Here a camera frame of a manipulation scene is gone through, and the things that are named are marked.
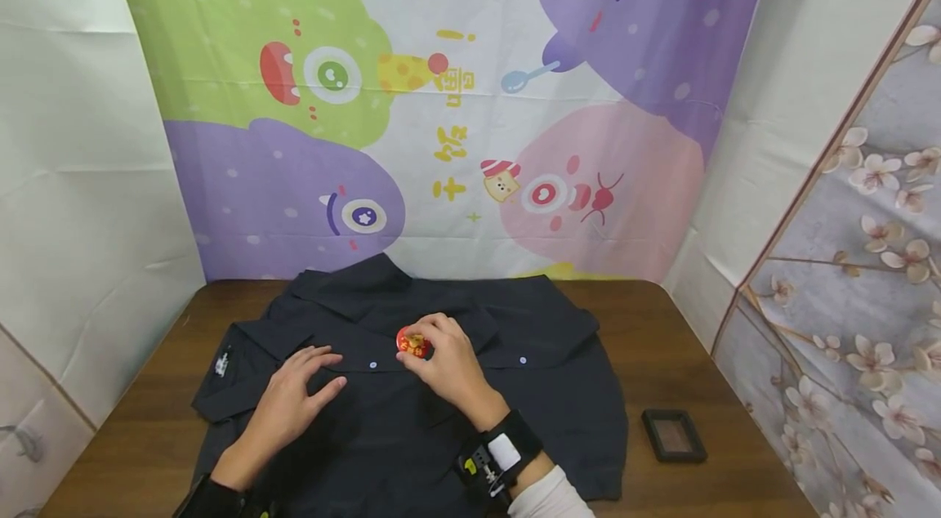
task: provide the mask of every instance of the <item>pink cartoon monster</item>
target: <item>pink cartoon monster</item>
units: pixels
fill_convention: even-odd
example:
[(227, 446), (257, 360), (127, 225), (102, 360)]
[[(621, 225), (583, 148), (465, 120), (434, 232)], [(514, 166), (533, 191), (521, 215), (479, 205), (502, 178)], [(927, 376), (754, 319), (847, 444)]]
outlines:
[(513, 163), (481, 167), (522, 247), (595, 275), (654, 282), (679, 249), (704, 170), (695, 141), (627, 101), (578, 109)]

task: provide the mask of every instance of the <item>wooden table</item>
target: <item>wooden table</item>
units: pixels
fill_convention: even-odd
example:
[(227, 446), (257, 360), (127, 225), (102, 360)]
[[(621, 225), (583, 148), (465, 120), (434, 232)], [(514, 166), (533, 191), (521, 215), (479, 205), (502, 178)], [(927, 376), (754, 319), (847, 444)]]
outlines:
[[(45, 506), (44, 518), (166, 518), (185, 496), (205, 424), (190, 407), (222, 334), (252, 319), (284, 282), (200, 289)], [(669, 296), (640, 281), (558, 282), (591, 310), (621, 380), (631, 429), (624, 497), (598, 516), (817, 518)], [(710, 457), (657, 463), (644, 408), (686, 408)]]

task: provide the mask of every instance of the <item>round pin badge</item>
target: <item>round pin badge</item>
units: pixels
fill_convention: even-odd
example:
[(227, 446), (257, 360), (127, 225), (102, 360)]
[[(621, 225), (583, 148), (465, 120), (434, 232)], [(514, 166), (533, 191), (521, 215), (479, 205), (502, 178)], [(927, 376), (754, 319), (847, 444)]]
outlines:
[(408, 326), (402, 328), (395, 337), (395, 344), (398, 346), (399, 351), (408, 352), (409, 355), (414, 355), (420, 359), (425, 358), (428, 355), (428, 341), (421, 334), (413, 334), (411, 337), (407, 337), (406, 330), (408, 330)]

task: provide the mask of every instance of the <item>hand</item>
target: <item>hand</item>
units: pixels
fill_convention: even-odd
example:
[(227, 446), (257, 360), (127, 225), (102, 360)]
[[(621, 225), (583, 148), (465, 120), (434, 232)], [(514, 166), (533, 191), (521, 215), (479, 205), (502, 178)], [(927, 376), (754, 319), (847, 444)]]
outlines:
[(464, 413), (478, 431), (489, 431), (510, 412), (502, 396), (484, 379), (471, 340), (457, 321), (445, 314), (429, 314), (406, 328), (406, 336), (421, 334), (435, 347), (431, 359), (399, 352), (406, 365), (435, 394)]
[(346, 377), (336, 377), (316, 394), (307, 395), (310, 377), (341, 360), (341, 355), (330, 352), (330, 346), (308, 346), (287, 359), (268, 381), (242, 436), (219, 458), (212, 480), (237, 491), (252, 485), (261, 468), (307, 430), (346, 385)]

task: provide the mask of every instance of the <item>shirt sleeve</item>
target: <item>shirt sleeve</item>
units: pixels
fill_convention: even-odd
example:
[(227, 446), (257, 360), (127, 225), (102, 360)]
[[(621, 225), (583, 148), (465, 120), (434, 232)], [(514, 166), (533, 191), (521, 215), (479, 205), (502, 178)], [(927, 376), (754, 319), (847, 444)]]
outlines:
[(549, 474), (524, 489), (509, 508), (510, 518), (594, 518), (595, 513), (584, 503), (569, 483), (562, 467), (556, 465)]

